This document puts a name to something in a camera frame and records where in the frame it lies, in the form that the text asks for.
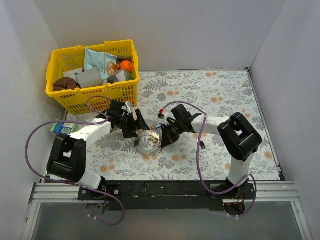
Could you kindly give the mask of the blue key tag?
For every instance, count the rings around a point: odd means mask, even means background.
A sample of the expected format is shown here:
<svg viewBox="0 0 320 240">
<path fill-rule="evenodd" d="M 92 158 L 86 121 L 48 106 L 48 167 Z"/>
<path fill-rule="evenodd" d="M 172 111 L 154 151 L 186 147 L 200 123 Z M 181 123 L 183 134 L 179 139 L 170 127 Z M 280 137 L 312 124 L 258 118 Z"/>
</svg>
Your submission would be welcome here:
<svg viewBox="0 0 320 240">
<path fill-rule="evenodd" d="M 151 125 L 151 129 L 152 130 L 157 130 L 157 129 L 160 129 L 161 127 L 163 126 L 162 123 L 158 123 L 158 124 L 155 124 L 155 125 Z"/>
</svg>

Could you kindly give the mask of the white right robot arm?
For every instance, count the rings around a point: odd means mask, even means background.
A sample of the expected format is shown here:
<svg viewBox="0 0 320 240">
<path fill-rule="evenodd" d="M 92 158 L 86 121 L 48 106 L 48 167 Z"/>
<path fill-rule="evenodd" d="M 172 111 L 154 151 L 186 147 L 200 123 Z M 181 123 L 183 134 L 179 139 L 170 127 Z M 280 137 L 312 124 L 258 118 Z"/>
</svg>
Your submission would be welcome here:
<svg viewBox="0 0 320 240">
<path fill-rule="evenodd" d="M 184 133 L 198 134 L 197 151 L 200 150 L 203 133 L 221 137 L 231 156 L 225 183 L 227 195 L 232 199 L 243 195 L 251 160 L 262 143 L 262 137 L 246 117 L 240 112 L 227 117 L 207 116 L 203 112 L 192 115 L 183 104 L 174 107 L 171 113 L 173 117 L 165 116 L 162 109 L 158 114 L 160 119 L 165 120 L 161 126 L 161 148 L 177 142 Z"/>
</svg>

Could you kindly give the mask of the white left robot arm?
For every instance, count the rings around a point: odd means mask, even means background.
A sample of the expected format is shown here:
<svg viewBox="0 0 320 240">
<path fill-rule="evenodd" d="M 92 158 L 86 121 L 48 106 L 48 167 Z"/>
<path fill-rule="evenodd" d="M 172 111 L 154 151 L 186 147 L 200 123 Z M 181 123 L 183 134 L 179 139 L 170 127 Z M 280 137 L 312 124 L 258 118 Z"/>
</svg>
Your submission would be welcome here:
<svg viewBox="0 0 320 240">
<path fill-rule="evenodd" d="M 138 137 L 139 130 L 150 130 L 139 109 L 132 113 L 128 103 L 112 100 L 110 107 L 97 115 L 88 126 L 55 137 L 47 172 L 89 188 L 89 194 L 95 200 L 103 199 L 107 193 L 106 187 L 101 184 L 104 180 L 87 168 L 87 150 L 117 129 L 122 130 L 125 139 Z"/>
</svg>

